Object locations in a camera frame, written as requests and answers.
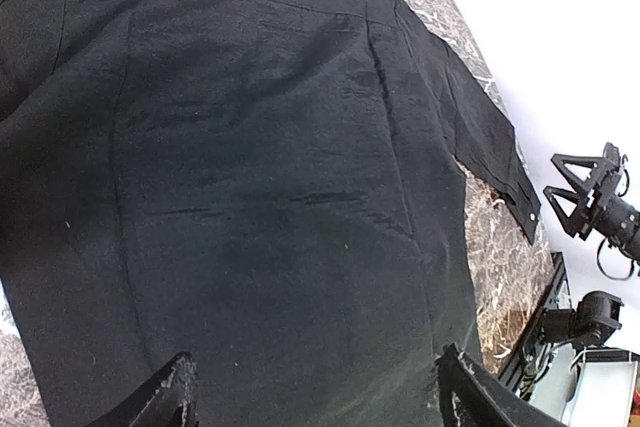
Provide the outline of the black long sleeve shirt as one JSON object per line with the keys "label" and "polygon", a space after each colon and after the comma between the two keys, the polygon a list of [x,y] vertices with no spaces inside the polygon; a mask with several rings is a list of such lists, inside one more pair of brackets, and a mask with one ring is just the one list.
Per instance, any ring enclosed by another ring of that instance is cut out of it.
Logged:
{"label": "black long sleeve shirt", "polygon": [[403,0],[1,0],[1,277],[55,426],[193,355],[207,426],[438,426],[465,175],[514,130]]}

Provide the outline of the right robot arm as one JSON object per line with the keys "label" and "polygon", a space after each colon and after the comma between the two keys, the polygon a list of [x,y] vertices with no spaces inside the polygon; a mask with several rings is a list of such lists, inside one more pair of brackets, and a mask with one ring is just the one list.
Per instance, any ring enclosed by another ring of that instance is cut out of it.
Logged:
{"label": "right robot arm", "polygon": [[[598,157],[556,154],[553,165],[568,183],[544,195],[563,230],[588,239],[597,232],[600,249],[614,249],[629,262],[628,282],[639,274],[639,211],[625,200],[630,186],[627,158],[611,143]],[[623,343],[630,323],[623,300],[602,290],[586,293],[576,306],[568,284],[556,307],[543,310],[540,339],[546,351],[517,392],[521,399],[562,426],[636,426],[639,423],[639,345]]]}

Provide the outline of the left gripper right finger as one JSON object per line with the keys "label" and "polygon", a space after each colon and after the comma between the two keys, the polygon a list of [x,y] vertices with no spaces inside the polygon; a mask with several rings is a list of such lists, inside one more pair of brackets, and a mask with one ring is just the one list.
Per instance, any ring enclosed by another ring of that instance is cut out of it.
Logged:
{"label": "left gripper right finger", "polygon": [[563,426],[516,397],[455,344],[444,348],[436,365],[444,426]]}

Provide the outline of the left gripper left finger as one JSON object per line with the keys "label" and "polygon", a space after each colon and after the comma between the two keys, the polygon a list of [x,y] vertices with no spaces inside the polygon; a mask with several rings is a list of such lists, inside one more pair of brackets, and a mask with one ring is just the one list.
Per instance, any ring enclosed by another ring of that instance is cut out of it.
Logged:
{"label": "left gripper left finger", "polygon": [[120,404],[89,423],[90,427],[194,427],[196,363],[180,352]]}

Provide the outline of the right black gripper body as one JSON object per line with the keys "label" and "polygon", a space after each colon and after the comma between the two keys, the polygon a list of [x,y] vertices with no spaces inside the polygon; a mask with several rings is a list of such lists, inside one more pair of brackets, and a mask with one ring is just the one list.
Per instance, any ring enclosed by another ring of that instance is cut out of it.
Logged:
{"label": "right black gripper body", "polygon": [[629,184],[626,156],[619,148],[607,142],[602,157],[593,164],[588,177],[588,203],[586,226],[582,228],[585,240],[593,230],[613,240],[632,240],[635,237],[635,208],[618,193],[622,180]]}

